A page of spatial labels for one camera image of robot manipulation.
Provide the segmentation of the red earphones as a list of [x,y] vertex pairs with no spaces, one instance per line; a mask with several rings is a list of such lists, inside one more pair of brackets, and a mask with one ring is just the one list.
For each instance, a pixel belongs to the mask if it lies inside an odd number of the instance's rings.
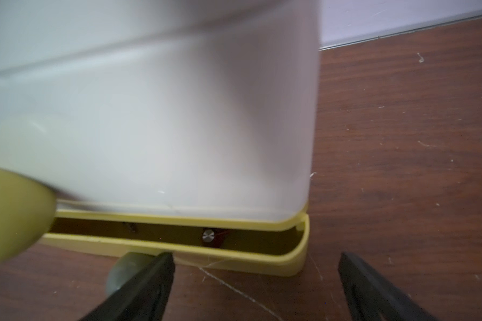
[[227,238],[230,230],[220,228],[203,228],[202,243],[205,246],[219,247]]

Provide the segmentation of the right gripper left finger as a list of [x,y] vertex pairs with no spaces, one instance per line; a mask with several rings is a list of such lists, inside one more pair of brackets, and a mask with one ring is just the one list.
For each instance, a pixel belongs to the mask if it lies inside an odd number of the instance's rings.
[[83,320],[161,320],[174,283],[175,263],[170,253],[129,252],[111,268],[107,299]]

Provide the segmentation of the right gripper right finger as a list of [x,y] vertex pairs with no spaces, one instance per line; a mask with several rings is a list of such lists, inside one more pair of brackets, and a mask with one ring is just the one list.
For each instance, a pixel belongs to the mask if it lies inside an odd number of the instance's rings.
[[352,320],[437,319],[356,254],[341,254],[338,273]]

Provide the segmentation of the cream drawer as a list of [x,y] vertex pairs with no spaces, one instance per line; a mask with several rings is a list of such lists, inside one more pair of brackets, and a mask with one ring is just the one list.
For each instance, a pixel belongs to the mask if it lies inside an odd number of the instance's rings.
[[57,217],[278,231],[309,198],[318,1],[0,1],[0,262]]

